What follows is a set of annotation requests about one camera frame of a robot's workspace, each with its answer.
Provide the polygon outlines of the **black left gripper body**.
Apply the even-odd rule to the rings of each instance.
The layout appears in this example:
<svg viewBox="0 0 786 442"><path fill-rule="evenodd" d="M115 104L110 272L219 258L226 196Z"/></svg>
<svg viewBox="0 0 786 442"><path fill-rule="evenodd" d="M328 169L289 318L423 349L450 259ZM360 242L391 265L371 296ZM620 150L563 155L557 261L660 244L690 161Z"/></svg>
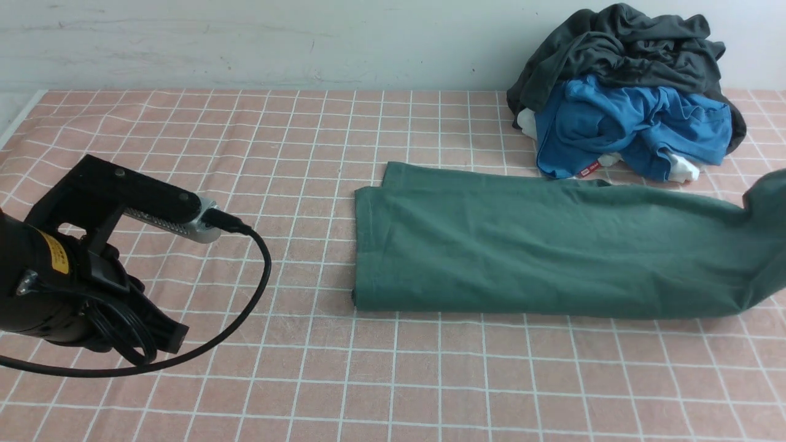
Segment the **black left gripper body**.
<svg viewBox="0 0 786 442"><path fill-rule="evenodd" d="M120 263L118 250L105 244L100 254L80 252L80 282L86 302L81 315L92 327L87 349L120 355L177 354L188 325L169 318L145 294L145 286Z"/></svg>

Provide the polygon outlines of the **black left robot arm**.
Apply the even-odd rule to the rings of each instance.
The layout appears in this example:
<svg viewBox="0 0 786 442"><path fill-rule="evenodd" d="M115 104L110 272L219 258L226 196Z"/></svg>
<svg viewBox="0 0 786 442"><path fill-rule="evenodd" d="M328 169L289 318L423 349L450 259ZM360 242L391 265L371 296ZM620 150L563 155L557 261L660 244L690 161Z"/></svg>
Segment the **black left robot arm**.
<svg viewBox="0 0 786 442"><path fill-rule="evenodd" d="M169 318L130 275L118 250L96 254L82 239L2 214L2 331L132 364L177 354L188 326Z"/></svg>

